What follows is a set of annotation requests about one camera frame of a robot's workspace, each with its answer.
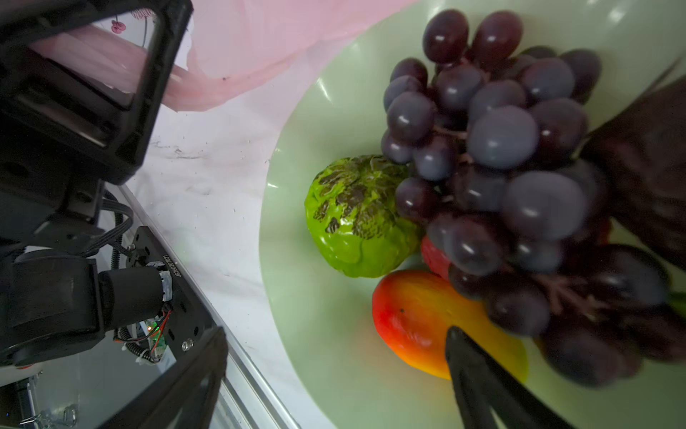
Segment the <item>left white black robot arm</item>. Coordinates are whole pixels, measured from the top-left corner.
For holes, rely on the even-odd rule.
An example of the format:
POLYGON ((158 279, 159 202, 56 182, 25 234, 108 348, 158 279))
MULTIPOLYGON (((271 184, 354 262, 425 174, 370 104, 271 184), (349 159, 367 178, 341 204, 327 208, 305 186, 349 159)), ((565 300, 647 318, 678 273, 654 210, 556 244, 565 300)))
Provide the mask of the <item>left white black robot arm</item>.
POLYGON ((1 363, 31 366, 93 348, 157 315, 158 273, 98 273, 95 255, 133 222, 107 197, 143 165, 193 5, 189 1, 5 1, 1 5, 1 363), (155 18, 130 53, 132 83, 95 73, 101 23, 155 18))

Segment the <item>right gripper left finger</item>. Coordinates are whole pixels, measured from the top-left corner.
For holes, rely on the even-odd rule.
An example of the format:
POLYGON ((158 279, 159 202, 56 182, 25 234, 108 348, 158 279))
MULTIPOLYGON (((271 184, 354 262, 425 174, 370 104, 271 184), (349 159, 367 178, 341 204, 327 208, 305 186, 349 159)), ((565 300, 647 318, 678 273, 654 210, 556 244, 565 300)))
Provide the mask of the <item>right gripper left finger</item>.
POLYGON ((221 327, 179 359, 102 428, 208 428, 225 377, 229 345, 221 327))

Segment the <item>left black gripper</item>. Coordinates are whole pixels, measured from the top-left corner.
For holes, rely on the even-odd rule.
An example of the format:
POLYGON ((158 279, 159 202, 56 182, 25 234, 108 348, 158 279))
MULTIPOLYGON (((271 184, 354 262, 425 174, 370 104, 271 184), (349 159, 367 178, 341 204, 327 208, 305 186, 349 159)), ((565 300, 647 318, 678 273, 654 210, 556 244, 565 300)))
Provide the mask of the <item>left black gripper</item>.
POLYGON ((141 168, 189 1, 5 1, 1 5, 1 227, 87 231, 105 184, 141 168), (89 71, 92 55, 66 41, 103 35, 100 23, 150 11, 150 41, 130 84, 89 71))

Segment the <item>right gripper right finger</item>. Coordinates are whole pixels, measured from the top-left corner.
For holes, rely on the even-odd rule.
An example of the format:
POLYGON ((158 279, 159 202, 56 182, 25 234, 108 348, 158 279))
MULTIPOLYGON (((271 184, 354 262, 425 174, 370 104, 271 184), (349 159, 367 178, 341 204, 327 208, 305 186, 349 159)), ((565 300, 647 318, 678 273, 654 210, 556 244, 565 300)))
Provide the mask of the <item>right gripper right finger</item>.
POLYGON ((532 395, 462 329, 448 329, 446 361, 465 428, 573 427, 532 395))

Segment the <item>pink plastic bag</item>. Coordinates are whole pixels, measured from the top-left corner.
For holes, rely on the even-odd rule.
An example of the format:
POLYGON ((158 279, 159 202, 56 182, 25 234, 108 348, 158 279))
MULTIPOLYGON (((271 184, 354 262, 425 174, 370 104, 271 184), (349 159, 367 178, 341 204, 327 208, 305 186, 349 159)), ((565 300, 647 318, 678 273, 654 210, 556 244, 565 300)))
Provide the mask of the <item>pink plastic bag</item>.
MULTIPOLYGON (((288 69, 315 44, 356 36, 406 1, 195 1, 190 49, 173 68, 163 103, 204 112, 288 69)), ((31 49, 110 88, 132 93, 160 14, 137 8, 31 44, 31 49)))

